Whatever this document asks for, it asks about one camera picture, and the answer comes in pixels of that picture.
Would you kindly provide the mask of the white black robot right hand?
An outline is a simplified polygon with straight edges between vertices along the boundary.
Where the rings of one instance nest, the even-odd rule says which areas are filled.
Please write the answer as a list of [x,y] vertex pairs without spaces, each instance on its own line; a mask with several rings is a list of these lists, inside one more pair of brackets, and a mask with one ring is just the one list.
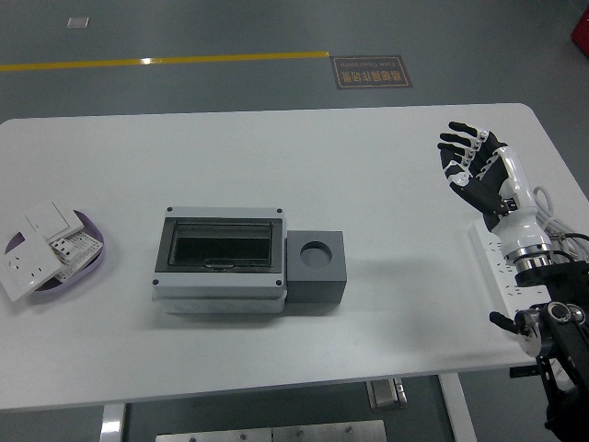
[[450,189],[482,214],[508,263],[547,258],[551,241],[537,221],[537,203],[515,151],[489,130],[463,122],[448,127],[437,147]]

